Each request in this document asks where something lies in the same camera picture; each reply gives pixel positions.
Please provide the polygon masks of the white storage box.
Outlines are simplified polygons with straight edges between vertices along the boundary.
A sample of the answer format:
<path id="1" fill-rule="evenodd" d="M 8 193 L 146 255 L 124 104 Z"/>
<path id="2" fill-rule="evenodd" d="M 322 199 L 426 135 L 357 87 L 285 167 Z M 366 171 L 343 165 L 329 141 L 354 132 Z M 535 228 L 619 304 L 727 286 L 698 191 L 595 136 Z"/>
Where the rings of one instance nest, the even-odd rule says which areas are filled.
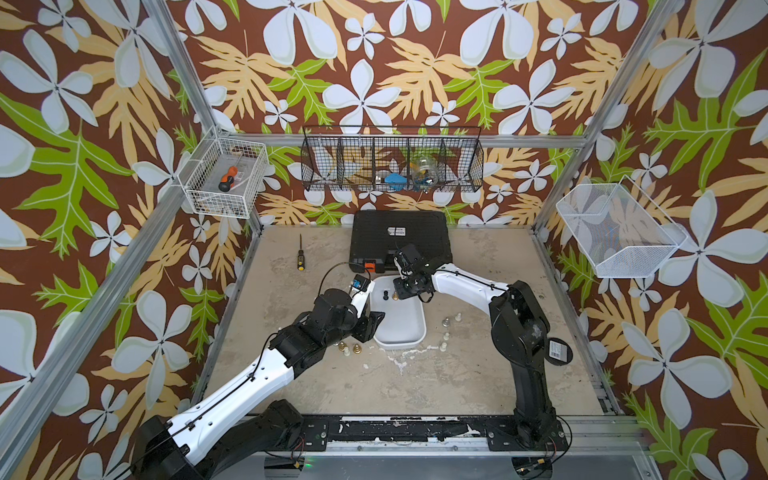
<path id="1" fill-rule="evenodd" d="M 386 313 L 383 323 L 378 328 L 374 340 L 385 350 L 405 350 L 420 344 L 427 333 L 425 313 L 417 297 L 407 300 L 393 300 L 393 280 L 395 276 L 376 278 L 375 289 L 369 298 L 373 310 Z M 389 292 L 388 300 L 383 300 L 383 291 Z"/>

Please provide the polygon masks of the black round puck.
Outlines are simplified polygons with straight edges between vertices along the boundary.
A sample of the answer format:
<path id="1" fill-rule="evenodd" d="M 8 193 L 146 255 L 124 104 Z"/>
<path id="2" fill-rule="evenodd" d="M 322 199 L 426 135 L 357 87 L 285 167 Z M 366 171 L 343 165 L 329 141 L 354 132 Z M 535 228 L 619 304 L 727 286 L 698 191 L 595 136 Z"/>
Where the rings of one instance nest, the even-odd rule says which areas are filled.
<path id="1" fill-rule="evenodd" d="M 555 366 L 565 366 L 573 361 L 572 347 L 564 340 L 556 337 L 547 339 L 546 360 Z"/>

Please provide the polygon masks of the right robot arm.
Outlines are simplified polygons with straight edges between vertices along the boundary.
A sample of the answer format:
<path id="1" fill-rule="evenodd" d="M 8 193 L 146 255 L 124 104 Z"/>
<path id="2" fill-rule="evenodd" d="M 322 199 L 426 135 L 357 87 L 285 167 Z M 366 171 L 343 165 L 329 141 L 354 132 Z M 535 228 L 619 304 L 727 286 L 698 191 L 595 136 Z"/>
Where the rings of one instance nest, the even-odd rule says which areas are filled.
<path id="1" fill-rule="evenodd" d="M 440 293 L 488 315 L 492 343 L 512 369 L 513 438 L 525 449 L 544 445 L 557 433 L 559 422 L 545 371 L 550 324 L 531 287 L 520 280 L 492 281 L 441 259 L 427 259 L 412 244 L 397 251 L 394 264 L 399 273 L 393 281 L 396 298 Z"/>

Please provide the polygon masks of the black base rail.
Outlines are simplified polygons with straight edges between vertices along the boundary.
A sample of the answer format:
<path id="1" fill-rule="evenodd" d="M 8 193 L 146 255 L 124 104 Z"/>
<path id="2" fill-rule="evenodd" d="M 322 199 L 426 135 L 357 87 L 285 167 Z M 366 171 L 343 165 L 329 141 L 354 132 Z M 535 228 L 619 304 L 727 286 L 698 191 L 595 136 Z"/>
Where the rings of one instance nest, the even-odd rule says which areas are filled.
<path id="1" fill-rule="evenodd" d="M 525 437 L 520 421 L 512 415 L 470 416 L 342 416 L 305 415 L 277 437 L 271 451 L 325 452 L 332 442 L 386 444 L 445 444 L 451 440 L 478 440 L 492 452 L 543 451 L 564 453 L 573 434 L 556 417 L 538 437 Z"/>

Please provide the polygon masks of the clear bottle in basket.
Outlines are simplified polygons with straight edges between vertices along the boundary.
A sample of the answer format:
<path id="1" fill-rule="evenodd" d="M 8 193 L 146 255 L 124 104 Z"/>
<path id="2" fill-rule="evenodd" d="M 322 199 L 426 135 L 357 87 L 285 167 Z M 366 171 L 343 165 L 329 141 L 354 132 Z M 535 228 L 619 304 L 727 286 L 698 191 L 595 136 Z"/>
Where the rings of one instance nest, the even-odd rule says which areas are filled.
<path id="1" fill-rule="evenodd" d="M 439 180 L 437 162 L 432 156 L 421 156 L 414 160 L 412 180 L 414 188 L 422 191 L 429 190 L 437 184 Z"/>

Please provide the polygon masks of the yellow black screwdriver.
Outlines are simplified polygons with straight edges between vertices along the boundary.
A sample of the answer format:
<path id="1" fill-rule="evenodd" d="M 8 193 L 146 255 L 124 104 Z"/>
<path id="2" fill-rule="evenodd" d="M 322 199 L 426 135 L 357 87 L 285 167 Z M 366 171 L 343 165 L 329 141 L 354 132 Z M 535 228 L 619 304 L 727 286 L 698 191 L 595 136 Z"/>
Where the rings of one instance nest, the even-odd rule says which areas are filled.
<path id="1" fill-rule="evenodd" d="M 306 268 L 305 252 L 303 249 L 303 237 L 299 235 L 299 248 L 297 252 L 297 269 L 304 271 Z"/>

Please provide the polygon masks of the blue object in basket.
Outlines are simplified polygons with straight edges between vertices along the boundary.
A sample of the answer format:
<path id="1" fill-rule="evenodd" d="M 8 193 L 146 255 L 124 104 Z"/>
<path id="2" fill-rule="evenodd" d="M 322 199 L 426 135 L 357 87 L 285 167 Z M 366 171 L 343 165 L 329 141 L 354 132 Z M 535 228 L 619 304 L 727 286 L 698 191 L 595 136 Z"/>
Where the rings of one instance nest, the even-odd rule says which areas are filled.
<path id="1" fill-rule="evenodd" d="M 390 173 L 384 179 L 384 185 L 389 192 L 398 192 L 408 186 L 408 179 L 400 174 Z"/>

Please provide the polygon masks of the black tool case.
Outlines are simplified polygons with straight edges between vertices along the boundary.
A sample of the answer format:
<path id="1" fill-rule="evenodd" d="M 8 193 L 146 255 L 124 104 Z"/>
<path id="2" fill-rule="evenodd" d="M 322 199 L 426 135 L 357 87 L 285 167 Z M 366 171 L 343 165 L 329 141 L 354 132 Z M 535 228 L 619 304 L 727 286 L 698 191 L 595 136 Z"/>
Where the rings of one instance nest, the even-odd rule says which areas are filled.
<path id="1" fill-rule="evenodd" d="M 428 260 L 453 262 L 444 213 L 360 210 L 353 219 L 349 266 L 359 274 L 395 271 L 395 253 L 409 244 Z"/>

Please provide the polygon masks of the orange black tool in basket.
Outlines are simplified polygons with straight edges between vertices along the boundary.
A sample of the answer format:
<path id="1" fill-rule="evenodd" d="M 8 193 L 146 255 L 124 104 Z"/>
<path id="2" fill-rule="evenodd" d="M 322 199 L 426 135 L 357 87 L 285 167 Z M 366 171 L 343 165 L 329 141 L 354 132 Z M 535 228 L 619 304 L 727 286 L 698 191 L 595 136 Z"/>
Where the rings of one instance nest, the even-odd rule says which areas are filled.
<path id="1" fill-rule="evenodd" d="M 235 166 L 230 167 L 227 170 L 226 174 L 222 176 L 218 184 L 218 189 L 224 193 L 229 192 L 235 184 L 238 173 L 239 173 L 239 169 L 237 167 Z"/>

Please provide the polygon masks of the white mesh basket right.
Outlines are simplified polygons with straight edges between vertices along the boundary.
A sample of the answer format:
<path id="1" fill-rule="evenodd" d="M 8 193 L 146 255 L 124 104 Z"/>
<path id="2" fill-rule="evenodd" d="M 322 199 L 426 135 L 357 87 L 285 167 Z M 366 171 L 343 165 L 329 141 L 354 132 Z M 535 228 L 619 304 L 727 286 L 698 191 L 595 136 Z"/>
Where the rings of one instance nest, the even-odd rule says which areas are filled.
<path id="1" fill-rule="evenodd" d="M 599 278 L 655 274 L 687 241 L 686 230 L 628 176 L 575 185 L 557 213 Z"/>

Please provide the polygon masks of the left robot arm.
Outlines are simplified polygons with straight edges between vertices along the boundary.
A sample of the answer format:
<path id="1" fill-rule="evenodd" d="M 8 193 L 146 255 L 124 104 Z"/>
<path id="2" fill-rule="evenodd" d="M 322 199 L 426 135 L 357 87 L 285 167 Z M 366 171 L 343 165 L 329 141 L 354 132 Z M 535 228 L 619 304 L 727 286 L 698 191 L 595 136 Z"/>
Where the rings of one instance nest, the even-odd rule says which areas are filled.
<path id="1" fill-rule="evenodd" d="M 208 398 L 167 421 L 151 419 L 139 431 L 131 477 L 211 479 L 258 450 L 292 447 L 303 417 L 287 401 L 272 403 L 255 418 L 249 413 L 319 363 L 328 348 L 348 337 L 372 339 L 384 318 L 368 306 L 372 290 L 326 290 L 312 310 L 272 335 L 257 359 Z"/>

